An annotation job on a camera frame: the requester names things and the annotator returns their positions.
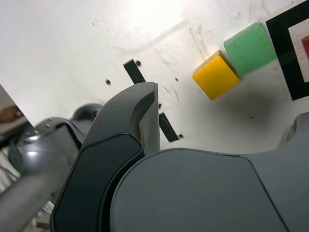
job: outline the gray plastic cover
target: gray plastic cover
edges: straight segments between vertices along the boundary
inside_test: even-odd
[[[251,163],[191,149],[136,163],[114,193],[112,232],[285,232]]]

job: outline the dark stain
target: dark stain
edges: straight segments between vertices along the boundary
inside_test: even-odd
[[[202,35],[202,31],[203,31],[203,28],[202,28],[201,25],[199,25],[199,26],[198,26],[198,29],[197,29],[197,33],[198,33],[199,35]]]
[[[177,101],[179,102],[178,94],[177,94],[177,92],[174,90],[174,88],[173,88],[173,91],[174,91],[174,93],[175,93],[175,95],[176,95]]]
[[[205,60],[205,58],[204,58],[204,56],[203,56],[203,53],[202,53],[201,49],[199,49],[199,46],[197,45],[197,42],[195,41],[195,38],[194,38],[194,36],[193,36],[193,34],[192,34],[192,29],[191,29],[191,28],[189,28],[189,32],[190,32],[190,34],[191,34],[191,36],[192,36],[192,39],[194,40],[195,45],[196,45],[197,48],[198,48],[200,54],[202,55],[203,60]]]
[[[165,86],[163,86],[163,87],[170,94],[170,91]]]
[[[163,62],[166,66],[169,67],[169,62],[167,62],[166,60],[163,60],[162,62]]]

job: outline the white table surface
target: white table surface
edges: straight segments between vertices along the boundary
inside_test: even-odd
[[[177,134],[198,138],[207,150],[270,150],[309,111],[309,98],[291,100],[278,60],[214,101],[191,77],[224,50],[224,40],[297,4],[291,2],[1,0],[0,83],[35,125],[69,118],[77,107],[105,103],[131,86],[123,64],[133,58],[145,80],[159,84],[159,102]]]

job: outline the cube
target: cube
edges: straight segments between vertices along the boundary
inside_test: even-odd
[[[277,58],[261,23],[255,23],[224,42],[225,49],[240,76]]]
[[[303,43],[304,49],[305,49],[307,57],[309,59],[309,36],[303,38],[301,41]]]
[[[219,51],[206,60],[192,78],[211,100],[239,82],[236,74]]]

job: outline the black tape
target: black tape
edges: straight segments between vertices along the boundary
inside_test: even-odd
[[[124,68],[134,84],[146,82],[134,60],[125,63]]]
[[[304,82],[289,27],[308,18],[309,1],[305,1],[266,22],[293,100],[309,95],[309,83]]]
[[[164,113],[159,114],[159,125],[169,142],[179,140],[172,125],[169,123],[169,120]]]
[[[124,68],[134,84],[146,82],[134,60],[125,63]],[[169,142],[179,139],[164,113],[159,115],[159,125]]]

